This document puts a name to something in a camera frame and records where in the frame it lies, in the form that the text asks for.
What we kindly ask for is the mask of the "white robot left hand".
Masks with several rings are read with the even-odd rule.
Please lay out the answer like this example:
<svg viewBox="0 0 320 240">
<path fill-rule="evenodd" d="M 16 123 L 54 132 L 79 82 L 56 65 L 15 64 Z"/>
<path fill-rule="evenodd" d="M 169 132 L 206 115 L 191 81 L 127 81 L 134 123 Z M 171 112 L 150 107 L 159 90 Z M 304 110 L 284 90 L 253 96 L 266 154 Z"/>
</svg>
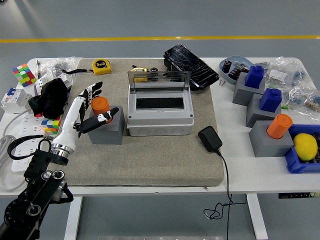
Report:
<svg viewBox="0 0 320 240">
<path fill-rule="evenodd" d="M 84 120 L 90 103 L 102 92 L 102 85 L 103 83 L 100 81 L 88 86 L 73 100 L 64 118 L 62 130 L 51 144 L 51 153 L 63 157 L 72 154 L 76 149 L 76 140 L 79 138 L 79 134 L 85 134 L 101 127 L 119 111 L 118 107 L 114 107 Z"/>
</svg>

